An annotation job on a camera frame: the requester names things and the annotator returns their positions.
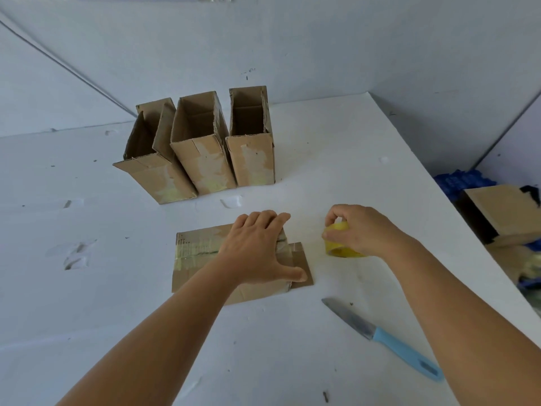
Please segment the white table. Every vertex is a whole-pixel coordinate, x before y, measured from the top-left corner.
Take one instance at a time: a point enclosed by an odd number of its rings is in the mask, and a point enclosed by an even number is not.
[[[447,383],[363,339],[321,303],[327,296],[352,302],[434,359],[380,260],[325,255],[323,217],[339,202],[387,214],[541,344],[539,318],[369,94],[275,105],[271,120],[275,185],[165,206],[111,166],[130,123],[0,141],[0,404],[57,401],[167,299],[177,231],[268,208],[291,212],[286,234],[303,243],[316,284],[225,307],[177,404],[317,405],[323,391],[333,405],[456,404]],[[238,208],[220,202],[237,195]],[[98,239],[88,267],[64,271],[64,256],[46,256],[88,239]]]

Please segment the finger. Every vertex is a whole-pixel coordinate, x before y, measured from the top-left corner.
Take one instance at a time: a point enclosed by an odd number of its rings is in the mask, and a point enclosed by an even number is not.
[[[349,207],[350,205],[348,204],[336,204],[331,206],[329,212],[327,212],[327,216],[325,217],[325,226],[334,224],[336,218],[338,217],[347,220],[347,212],[349,210]]]
[[[276,218],[272,220],[272,222],[267,227],[271,231],[276,232],[276,236],[280,233],[280,231],[283,228],[283,225],[291,218],[291,215],[287,212],[282,212],[281,214],[278,214]]]
[[[252,226],[255,224],[255,221],[258,219],[260,212],[252,212],[246,218],[246,221],[243,226]]]
[[[321,237],[327,241],[334,242],[336,244],[342,244],[349,246],[349,240],[351,238],[352,231],[338,231],[338,230],[328,230],[321,234]]]
[[[298,266],[279,265],[276,269],[277,279],[290,280],[292,282],[304,282],[308,279],[308,275],[304,269]]]
[[[272,211],[271,209],[268,209],[267,211],[263,211],[259,214],[257,220],[255,221],[256,226],[261,226],[262,228],[266,228],[269,226],[269,223],[276,218],[276,212]]]
[[[246,222],[247,217],[248,216],[246,214],[242,214],[242,215],[238,216],[237,219],[235,220],[235,223],[231,227],[231,229],[235,230],[237,228],[241,228],[242,225],[244,225],[244,223]]]

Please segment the blue plastic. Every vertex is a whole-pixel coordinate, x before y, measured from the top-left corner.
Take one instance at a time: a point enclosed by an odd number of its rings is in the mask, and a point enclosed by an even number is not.
[[[389,334],[381,327],[378,327],[375,330],[372,340],[378,341],[387,346],[404,362],[408,363],[409,366],[433,381],[441,382],[445,378],[443,376],[443,371],[439,368],[439,366],[436,365],[436,363],[425,358],[416,350],[410,348],[404,342],[396,339],[396,337]]]

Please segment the wire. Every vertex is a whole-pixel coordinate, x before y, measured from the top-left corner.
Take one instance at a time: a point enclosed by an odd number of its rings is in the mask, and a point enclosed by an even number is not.
[[[88,85],[90,88],[92,88],[94,91],[96,91],[97,93],[99,93],[100,95],[104,96],[105,98],[107,98],[109,101],[111,101],[113,104],[115,104],[118,108],[121,108],[123,109],[124,111],[126,111],[129,115],[133,116],[134,118],[137,118],[137,115],[131,111],[129,108],[125,107],[123,104],[121,104],[119,101],[117,101],[116,99],[114,99],[111,95],[107,94],[105,91],[101,90],[100,88],[98,88],[97,86],[95,86],[94,84],[92,84],[90,81],[86,80],[82,75],[79,75],[78,73],[76,73],[74,70],[72,70],[70,67],[68,67],[66,64],[64,64],[62,61],[60,61],[58,58],[48,54],[46,51],[43,51],[41,48],[35,46],[33,43],[31,43],[29,40],[27,40],[26,38],[24,38],[22,35],[20,35],[19,33],[17,33],[13,28],[11,28],[10,26],[8,26],[6,23],[4,23],[1,19],[0,19],[0,25],[4,26],[10,33],[12,33],[13,35],[15,35],[15,37],[23,40],[25,43],[27,43],[28,45],[30,45],[32,48],[34,48],[36,51],[40,52],[41,54],[43,54],[44,56],[46,56],[48,59],[54,61],[56,64],[58,64],[60,67],[64,68],[64,70],[66,70],[67,72],[69,72],[70,74],[72,74],[73,76],[77,77],[80,81],[83,81],[86,85]]]

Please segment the kitchen knife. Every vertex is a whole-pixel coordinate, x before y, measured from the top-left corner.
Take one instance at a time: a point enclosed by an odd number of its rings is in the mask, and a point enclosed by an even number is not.
[[[321,300],[331,311],[338,315],[355,331],[363,335],[369,341],[378,341],[391,349],[409,366],[429,377],[433,381],[441,382],[444,379],[443,371],[432,361],[425,358],[416,350],[410,348],[404,342],[396,339],[381,327],[378,327],[362,319],[361,316],[354,314],[349,308],[345,307],[340,301],[334,298],[324,298]]]

